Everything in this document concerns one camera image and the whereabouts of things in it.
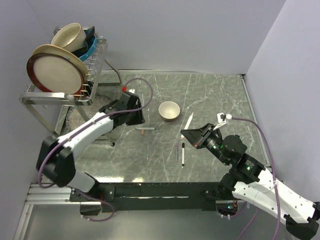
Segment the white pen pink end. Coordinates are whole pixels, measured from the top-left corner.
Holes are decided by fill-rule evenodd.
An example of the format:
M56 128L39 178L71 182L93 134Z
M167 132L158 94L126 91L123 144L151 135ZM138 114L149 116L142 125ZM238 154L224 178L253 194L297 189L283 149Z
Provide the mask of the white pen pink end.
M187 120L187 122L186 122L185 127L184 127L183 130L187 130L187 129L189 128L189 126L190 126L190 124L191 124L191 121L192 121L192 119L193 119L193 115L194 115L194 112L192 112L191 115L189 116L189 118L188 118L188 120ZM183 134L181 134L180 139L183 140L184 138L185 138L185 136L184 136Z

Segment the white pen black tip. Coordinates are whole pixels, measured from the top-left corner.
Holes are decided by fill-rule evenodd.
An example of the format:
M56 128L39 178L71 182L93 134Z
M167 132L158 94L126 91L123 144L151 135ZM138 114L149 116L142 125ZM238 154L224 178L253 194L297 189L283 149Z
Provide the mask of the white pen black tip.
M183 142L181 145L181 167L184 168L185 166L185 143Z

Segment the white pen purple tip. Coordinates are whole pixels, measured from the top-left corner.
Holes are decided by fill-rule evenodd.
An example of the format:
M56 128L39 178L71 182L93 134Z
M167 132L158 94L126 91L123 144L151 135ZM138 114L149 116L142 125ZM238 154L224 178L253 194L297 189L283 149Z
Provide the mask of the white pen purple tip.
M179 163L179 142L176 142L175 144L175 155L176 155L176 162Z

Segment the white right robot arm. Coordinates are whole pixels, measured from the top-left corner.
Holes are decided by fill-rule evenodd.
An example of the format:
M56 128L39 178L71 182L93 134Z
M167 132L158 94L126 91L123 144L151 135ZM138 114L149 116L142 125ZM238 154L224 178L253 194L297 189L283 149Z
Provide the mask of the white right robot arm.
M231 166L218 188L222 198L235 197L256 206L279 220L300 240L310 240L316 235L319 202L305 199L275 178L246 153L247 146L238 135L223 137L211 123L197 129L183 129L181 134L194 148L206 148L225 166Z

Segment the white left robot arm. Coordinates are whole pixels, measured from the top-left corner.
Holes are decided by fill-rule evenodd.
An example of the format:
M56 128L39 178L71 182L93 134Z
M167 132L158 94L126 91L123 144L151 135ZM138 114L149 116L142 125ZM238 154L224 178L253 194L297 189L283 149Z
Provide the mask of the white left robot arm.
M43 140L36 163L39 176L46 176L58 187L71 187L81 191L88 201L95 200L100 193L97 180L87 173L76 170L75 158L93 141L125 124L144 123L140 98L129 91L121 94L84 124L58 138Z

